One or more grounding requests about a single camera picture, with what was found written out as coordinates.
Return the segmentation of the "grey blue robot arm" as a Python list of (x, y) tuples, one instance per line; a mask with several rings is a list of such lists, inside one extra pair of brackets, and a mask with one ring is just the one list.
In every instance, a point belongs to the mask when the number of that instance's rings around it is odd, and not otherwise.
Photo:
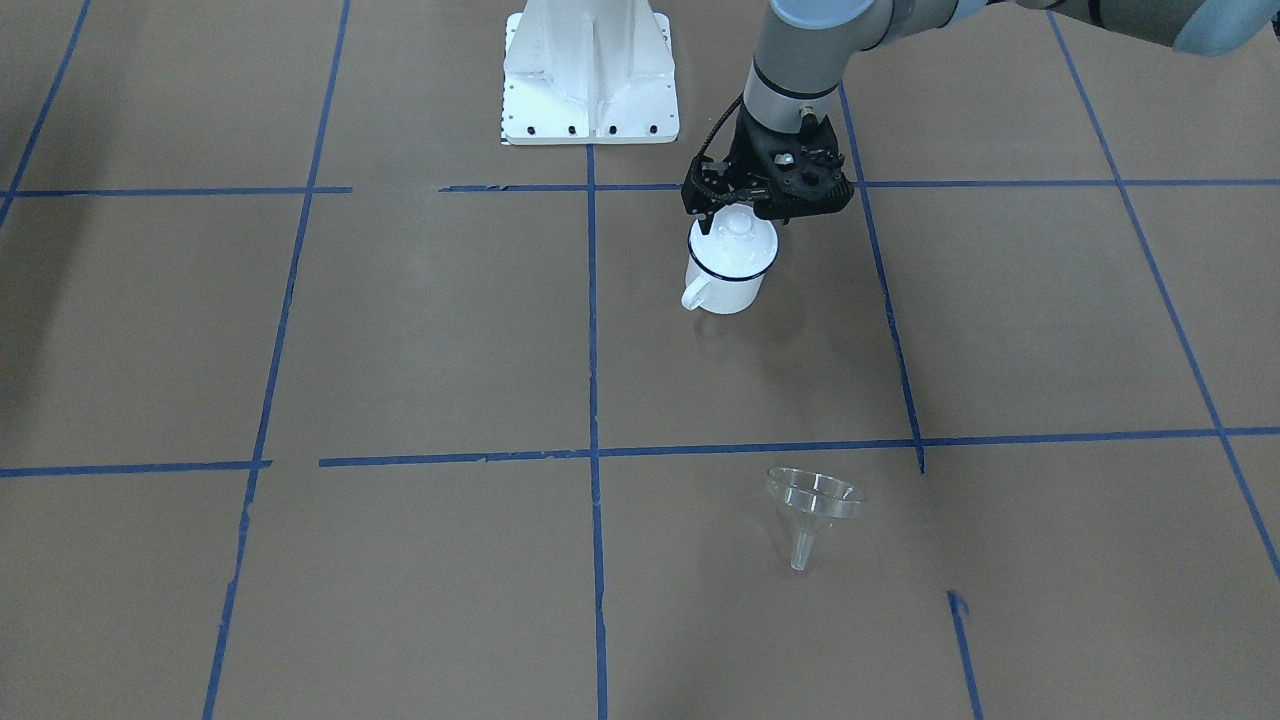
[[(739, 208), (767, 222), (842, 211), (855, 195), (835, 133), (840, 91), (855, 60), (938, 35), (989, 9), (987, 1), (769, 1), (741, 94), (709, 138), (730, 149), (691, 158), (680, 197), (692, 227)], [(1275, 1), (1024, 1), (1105, 31), (1194, 56), (1222, 56), (1277, 28)]]

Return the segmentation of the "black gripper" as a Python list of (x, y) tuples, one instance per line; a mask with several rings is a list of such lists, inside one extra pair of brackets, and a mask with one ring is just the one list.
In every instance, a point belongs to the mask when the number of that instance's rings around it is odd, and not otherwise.
[(740, 109), (735, 117), (730, 151), (721, 161), (707, 155), (704, 143), (690, 161), (684, 179), (684, 210), (696, 215), (696, 228), (703, 236), (712, 231), (716, 214), (735, 204), (750, 206), (758, 217), (768, 208), (773, 183), (768, 165), (776, 152), (806, 147), (841, 147), (828, 117), (817, 119), (808, 114), (796, 133), (781, 133), (755, 120)]

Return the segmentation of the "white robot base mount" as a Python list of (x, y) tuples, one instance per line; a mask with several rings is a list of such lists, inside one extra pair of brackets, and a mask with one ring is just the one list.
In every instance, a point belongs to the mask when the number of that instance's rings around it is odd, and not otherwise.
[(527, 1), (504, 28), (500, 140), (671, 143), (681, 129), (669, 18), (648, 1)]

